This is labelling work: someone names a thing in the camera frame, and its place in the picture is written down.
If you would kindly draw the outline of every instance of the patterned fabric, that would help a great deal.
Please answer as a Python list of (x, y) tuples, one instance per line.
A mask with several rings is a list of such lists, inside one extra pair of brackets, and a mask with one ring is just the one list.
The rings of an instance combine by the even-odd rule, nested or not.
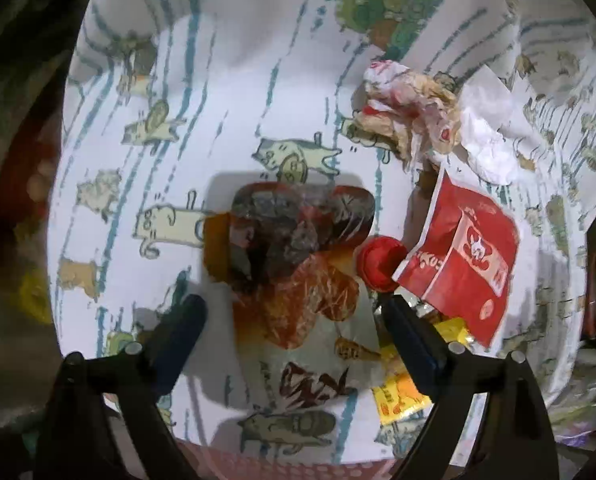
[[(287, 174), (366, 187), (374, 232), (402, 237), (421, 168), (404, 171), (387, 144), (348, 128), (363, 71), (383, 56), (456, 91), (488, 64), (512, 90), (508, 142), (526, 178), (492, 186), (460, 153), (445, 164), (508, 208), (522, 235), (507, 314), (491, 347), (476, 351), (525, 351), (552, 402), (574, 362), (596, 214), (596, 22), (580, 0), (91, 0), (50, 214), (63, 354), (102, 356), (141, 340), (191, 282), (210, 318), (159, 403), (175, 436), (272, 462), (405, 455), (420, 416), (381, 428), (368, 389), (323, 407), (334, 430), (327, 414), (251, 415), (230, 292), (202, 266), (207, 213), (228, 210), (245, 184)], [(483, 406), (477, 398), (456, 463)], [(317, 427), (306, 430), (309, 421)]]

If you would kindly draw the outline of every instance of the red object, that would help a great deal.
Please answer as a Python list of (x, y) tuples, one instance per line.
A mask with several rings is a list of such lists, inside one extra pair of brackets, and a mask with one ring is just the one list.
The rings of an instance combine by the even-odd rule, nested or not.
[(407, 249), (396, 238), (377, 236), (361, 247), (356, 257), (356, 272), (369, 288), (393, 292), (398, 283), (392, 280), (392, 274), (406, 256)]
[(398, 283), (488, 346), (505, 314), (518, 230), (489, 196), (441, 171), (420, 241)]

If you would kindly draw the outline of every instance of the red snack bag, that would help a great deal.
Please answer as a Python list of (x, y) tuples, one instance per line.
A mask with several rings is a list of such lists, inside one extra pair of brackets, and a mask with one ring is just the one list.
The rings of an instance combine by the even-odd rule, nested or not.
[(420, 240), (393, 279), (446, 316), (462, 317), (488, 346), (507, 307), (518, 241), (496, 202), (441, 169)]

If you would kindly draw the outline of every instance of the yellow object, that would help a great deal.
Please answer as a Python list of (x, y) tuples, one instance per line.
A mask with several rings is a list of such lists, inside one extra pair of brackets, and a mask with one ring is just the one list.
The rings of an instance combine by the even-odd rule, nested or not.
[[(473, 340), (467, 332), (464, 321), (459, 317), (436, 323), (434, 327), (448, 343), (458, 341), (468, 346)], [(380, 424), (385, 425), (401, 420), (431, 405), (429, 397), (419, 393), (396, 347), (390, 344), (380, 349), (380, 353), (388, 375), (382, 386), (372, 388)]]
[(22, 277), (18, 289), (21, 309), (41, 323), (52, 322), (48, 284), (44, 270), (35, 268)]

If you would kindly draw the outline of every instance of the white tissue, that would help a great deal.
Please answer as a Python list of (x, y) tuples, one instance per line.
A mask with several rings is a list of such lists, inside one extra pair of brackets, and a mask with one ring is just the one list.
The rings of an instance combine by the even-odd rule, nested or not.
[(467, 150), (468, 164), (479, 177), (506, 186), (518, 179), (520, 165), (511, 142), (497, 130), (508, 124), (511, 92), (488, 66), (478, 70), (462, 87), (460, 143)]

